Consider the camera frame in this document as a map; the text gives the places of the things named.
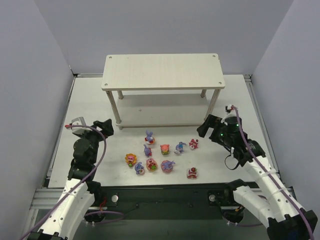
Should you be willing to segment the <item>red white strawberry toy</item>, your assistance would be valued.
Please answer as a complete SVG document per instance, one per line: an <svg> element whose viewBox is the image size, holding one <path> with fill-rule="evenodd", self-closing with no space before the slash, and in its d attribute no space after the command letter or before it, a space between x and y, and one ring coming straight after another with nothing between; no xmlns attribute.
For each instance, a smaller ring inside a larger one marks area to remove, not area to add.
<svg viewBox="0 0 320 240"><path fill-rule="evenodd" d="M199 147L199 140L192 138L191 141L189 142L189 148L191 150L195 150Z"/></svg>

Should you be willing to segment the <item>red white bear toy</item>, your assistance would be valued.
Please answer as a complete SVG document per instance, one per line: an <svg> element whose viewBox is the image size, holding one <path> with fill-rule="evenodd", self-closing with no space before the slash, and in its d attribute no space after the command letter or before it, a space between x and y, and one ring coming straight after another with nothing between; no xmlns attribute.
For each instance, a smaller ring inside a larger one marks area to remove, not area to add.
<svg viewBox="0 0 320 240"><path fill-rule="evenodd" d="M186 170L186 177L188 179L197 179L198 178L198 169L196 167L191 167Z"/></svg>

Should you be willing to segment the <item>pink bear burger toy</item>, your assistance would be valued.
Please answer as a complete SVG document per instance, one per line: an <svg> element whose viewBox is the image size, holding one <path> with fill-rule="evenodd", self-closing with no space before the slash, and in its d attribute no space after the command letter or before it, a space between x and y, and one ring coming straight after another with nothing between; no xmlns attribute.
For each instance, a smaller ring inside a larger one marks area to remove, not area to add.
<svg viewBox="0 0 320 240"><path fill-rule="evenodd" d="M168 155L170 153L170 145L169 144L160 145L160 151L162 155Z"/></svg>

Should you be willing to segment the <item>pink bear clover toy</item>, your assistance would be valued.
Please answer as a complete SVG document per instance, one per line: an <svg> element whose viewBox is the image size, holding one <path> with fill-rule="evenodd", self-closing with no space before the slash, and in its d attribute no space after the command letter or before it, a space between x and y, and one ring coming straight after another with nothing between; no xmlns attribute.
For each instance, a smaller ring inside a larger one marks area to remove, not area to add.
<svg viewBox="0 0 320 240"><path fill-rule="evenodd" d="M146 168L150 172L154 172L158 169L158 164L153 158L149 158L146 160Z"/></svg>

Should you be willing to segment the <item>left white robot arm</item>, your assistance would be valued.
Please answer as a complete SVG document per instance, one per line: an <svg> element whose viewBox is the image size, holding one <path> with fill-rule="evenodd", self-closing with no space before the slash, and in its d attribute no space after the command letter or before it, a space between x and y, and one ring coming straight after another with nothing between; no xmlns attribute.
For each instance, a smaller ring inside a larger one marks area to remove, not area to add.
<svg viewBox="0 0 320 240"><path fill-rule="evenodd" d="M79 117L65 128L78 137L73 144L73 159L65 186L57 203L21 237L23 240L73 239L89 207L102 199L101 184L93 179L104 158L98 157L99 145L103 143L105 154L107 138L114 134L112 120L96 120L88 126L83 117Z"/></svg>

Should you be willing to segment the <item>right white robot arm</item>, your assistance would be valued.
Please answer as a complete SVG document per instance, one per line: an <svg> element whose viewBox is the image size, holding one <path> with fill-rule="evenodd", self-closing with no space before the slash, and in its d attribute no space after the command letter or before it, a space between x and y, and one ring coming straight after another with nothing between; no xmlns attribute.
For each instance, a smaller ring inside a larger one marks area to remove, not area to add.
<svg viewBox="0 0 320 240"><path fill-rule="evenodd" d="M243 180L237 179L228 183L231 200L251 212L271 240L313 240L318 217L313 210L305 210L287 190L263 148L243 131L242 119L210 114L197 128L198 135L205 137L209 129L209 139L228 150L262 193L256 195Z"/></svg>

